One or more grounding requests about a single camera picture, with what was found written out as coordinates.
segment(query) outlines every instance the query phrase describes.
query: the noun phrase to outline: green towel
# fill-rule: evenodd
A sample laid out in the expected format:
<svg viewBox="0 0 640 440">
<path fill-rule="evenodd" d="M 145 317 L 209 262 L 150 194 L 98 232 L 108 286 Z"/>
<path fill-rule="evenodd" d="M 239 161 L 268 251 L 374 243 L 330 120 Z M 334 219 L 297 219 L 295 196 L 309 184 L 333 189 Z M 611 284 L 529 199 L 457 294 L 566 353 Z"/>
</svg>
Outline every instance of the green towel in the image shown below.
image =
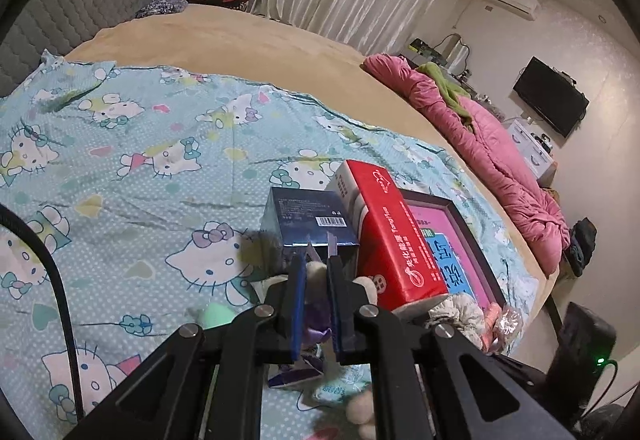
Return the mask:
<svg viewBox="0 0 640 440">
<path fill-rule="evenodd" d="M 473 119 L 471 118 L 471 114 L 467 112 L 458 101 L 459 95 L 470 98 L 471 96 L 469 95 L 469 93 L 462 87 L 445 79 L 442 75 L 442 70 L 440 70 L 440 67 L 433 61 L 425 63 L 424 65 L 420 65 L 416 70 L 418 72 L 421 72 L 422 74 L 428 75 L 435 81 L 445 104 L 460 116 L 462 124 L 469 131 L 474 131 L 474 127 L 472 124 Z"/>
</svg>

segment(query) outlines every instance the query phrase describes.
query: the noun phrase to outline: pink comforter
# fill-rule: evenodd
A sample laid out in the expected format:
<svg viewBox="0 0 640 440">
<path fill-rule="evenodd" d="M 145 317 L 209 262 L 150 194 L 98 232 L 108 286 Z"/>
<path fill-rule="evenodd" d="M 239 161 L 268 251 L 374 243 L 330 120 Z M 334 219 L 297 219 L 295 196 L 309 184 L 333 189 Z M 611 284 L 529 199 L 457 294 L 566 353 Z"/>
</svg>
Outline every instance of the pink comforter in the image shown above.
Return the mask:
<svg viewBox="0 0 640 440">
<path fill-rule="evenodd" d="M 558 204 L 539 188 L 515 145 L 498 120 L 471 99 L 459 101 L 473 118 L 474 133 L 440 96 L 434 81 L 411 70 L 403 58 L 376 54 L 364 61 L 366 70 L 405 97 L 456 149 L 494 193 L 549 276 L 569 246 L 569 230 Z"/>
</svg>

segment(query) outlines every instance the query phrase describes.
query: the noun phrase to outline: purple fabric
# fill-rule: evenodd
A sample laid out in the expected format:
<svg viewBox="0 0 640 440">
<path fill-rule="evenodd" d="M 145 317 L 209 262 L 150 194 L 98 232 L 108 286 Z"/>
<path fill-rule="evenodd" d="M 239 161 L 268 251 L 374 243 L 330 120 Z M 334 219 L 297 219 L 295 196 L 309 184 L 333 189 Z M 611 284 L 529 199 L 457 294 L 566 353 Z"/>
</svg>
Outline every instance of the purple fabric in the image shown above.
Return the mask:
<svg viewBox="0 0 640 440">
<path fill-rule="evenodd" d="M 324 343 L 331 337 L 331 311 L 328 301 L 306 303 L 303 347 Z"/>
</svg>

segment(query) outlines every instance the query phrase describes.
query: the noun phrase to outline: red tissue box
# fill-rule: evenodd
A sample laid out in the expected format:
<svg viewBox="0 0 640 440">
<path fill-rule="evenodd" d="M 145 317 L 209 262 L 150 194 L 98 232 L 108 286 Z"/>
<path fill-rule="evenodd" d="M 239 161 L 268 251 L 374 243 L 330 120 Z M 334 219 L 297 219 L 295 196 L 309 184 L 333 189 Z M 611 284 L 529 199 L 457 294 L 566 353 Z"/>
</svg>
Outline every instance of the red tissue box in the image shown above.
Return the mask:
<svg viewBox="0 0 640 440">
<path fill-rule="evenodd" d="M 378 304 L 404 307 L 446 295 L 447 285 L 420 229 L 388 171 L 345 160 L 327 189 L 337 192 L 358 233 L 358 276 L 373 279 Z"/>
</svg>

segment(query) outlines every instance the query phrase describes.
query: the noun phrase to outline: green sponge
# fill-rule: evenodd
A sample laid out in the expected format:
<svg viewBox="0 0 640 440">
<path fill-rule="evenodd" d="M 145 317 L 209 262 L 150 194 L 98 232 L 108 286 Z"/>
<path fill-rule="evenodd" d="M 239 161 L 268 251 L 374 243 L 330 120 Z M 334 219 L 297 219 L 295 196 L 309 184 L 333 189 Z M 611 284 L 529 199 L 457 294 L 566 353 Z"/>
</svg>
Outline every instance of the green sponge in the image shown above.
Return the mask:
<svg viewBox="0 0 640 440">
<path fill-rule="evenodd" d="M 209 303 L 200 313 L 198 324 L 205 330 L 229 324 L 236 317 L 236 313 L 229 307 L 218 303 Z"/>
</svg>

